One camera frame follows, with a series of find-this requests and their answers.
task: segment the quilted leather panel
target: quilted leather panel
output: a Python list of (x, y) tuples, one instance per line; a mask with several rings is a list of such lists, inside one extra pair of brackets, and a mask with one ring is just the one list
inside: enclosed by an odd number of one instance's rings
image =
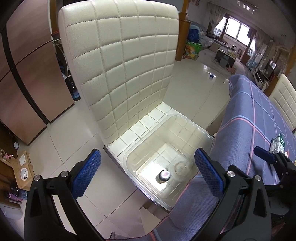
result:
[(284, 74), (280, 76), (269, 100), (279, 110), (293, 131), (296, 128), (296, 90)]
[(174, 6), (141, 0), (93, 0), (59, 12), (68, 65), (110, 144), (159, 105), (178, 41)]

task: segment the window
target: window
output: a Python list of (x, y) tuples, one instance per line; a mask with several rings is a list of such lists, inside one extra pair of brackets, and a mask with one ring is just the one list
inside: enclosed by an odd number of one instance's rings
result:
[(215, 35), (218, 35), (219, 37), (221, 36), (225, 23), (226, 23), (226, 17), (223, 17), (220, 23), (214, 28)]
[[(223, 19), (214, 29), (214, 34), (221, 36), (221, 33), (223, 31), (225, 24), (226, 24), (226, 17), (223, 17)], [(226, 25), (225, 33), (237, 39), (244, 45), (248, 45), (250, 42), (250, 38), (248, 37), (249, 30), (250, 30), (249, 26), (245, 25), (244, 23), (242, 23), (241, 21), (238, 21), (233, 17), (229, 17)]]
[(240, 25), (241, 23), (239, 21), (234, 18), (229, 18), (225, 33), (236, 39)]

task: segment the coffee table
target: coffee table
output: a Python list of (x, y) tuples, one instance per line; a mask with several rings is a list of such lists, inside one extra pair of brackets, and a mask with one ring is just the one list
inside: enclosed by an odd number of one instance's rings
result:
[(221, 60), (221, 58), (226, 55), (229, 57), (229, 60), (228, 60), (228, 63), (229, 65), (233, 66), (235, 61), (236, 61), (236, 58), (232, 57), (230, 54), (228, 54), (228, 49), (225, 48), (224, 46), (221, 46), (218, 51), (217, 51), (217, 54), (215, 56), (215, 59), (217, 59), (218, 61)]

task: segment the brown wardrobe door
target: brown wardrobe door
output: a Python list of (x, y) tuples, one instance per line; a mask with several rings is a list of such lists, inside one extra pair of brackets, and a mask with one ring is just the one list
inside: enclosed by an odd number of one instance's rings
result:
[(7, 22), (7, 36), (14, 63), (51, 40), (47, 0), (25, 0)]
[(24, 143), (29, 144), (46, 127), (20, 91), (9, 72), (0, 82), (0, 119)]
[(6, 75), (9, 71), (9, 66), (5, 57), (3, 44), (2, 44), (2, 36), (0, 33), (0, 80)]
[(35, 50), (16, 68), (34, 102), (49, 121), (74, 103), (51, 42)]

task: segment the clear plastic container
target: clear plastic container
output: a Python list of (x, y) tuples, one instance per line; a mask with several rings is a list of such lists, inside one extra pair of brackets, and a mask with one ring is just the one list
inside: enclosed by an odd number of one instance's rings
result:
[[(183, 115), (172, 114), (138, 141), (123, 158), (123, 168), (151, 200), (171, 210), (186, 184), (197, 174), (196, 149), (208, 154), (214, 139)], [(162, 182), (159, 173), (170, 172)]]

